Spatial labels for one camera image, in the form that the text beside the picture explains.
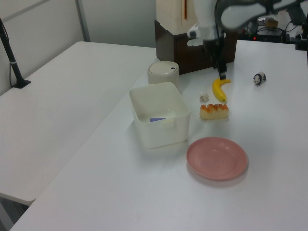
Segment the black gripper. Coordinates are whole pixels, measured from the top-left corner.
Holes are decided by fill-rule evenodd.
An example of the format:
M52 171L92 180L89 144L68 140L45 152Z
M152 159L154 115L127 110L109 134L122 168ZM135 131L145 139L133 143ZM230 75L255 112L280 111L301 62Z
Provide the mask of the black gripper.
M226 79L227 64L223 57L219 57L225 46L225 39L203 40L203 45L205 51L211 56L213 68L218 69L219 78Z

